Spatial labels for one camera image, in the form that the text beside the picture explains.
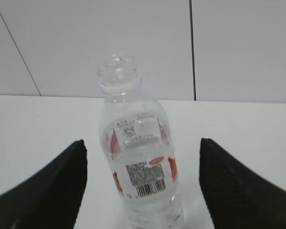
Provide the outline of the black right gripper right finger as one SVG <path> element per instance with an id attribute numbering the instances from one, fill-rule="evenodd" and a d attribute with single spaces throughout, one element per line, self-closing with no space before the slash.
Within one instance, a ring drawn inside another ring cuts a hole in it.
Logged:
<path id="1" fill-rule="evenodd" d="M 286 191 L 218 143 L 200 142 L 199 184 L 216 229 L 286 229 Z"/>

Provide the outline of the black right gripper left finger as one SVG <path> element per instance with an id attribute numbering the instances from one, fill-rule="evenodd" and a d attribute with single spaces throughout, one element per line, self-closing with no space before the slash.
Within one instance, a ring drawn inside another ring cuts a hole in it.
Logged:
<path id="1" fill-rule="evenodd" d="M 36 174 L 0 195 L 0 229 L 74 228 L 87 180 L 87 149 L 78 140 Z"/>

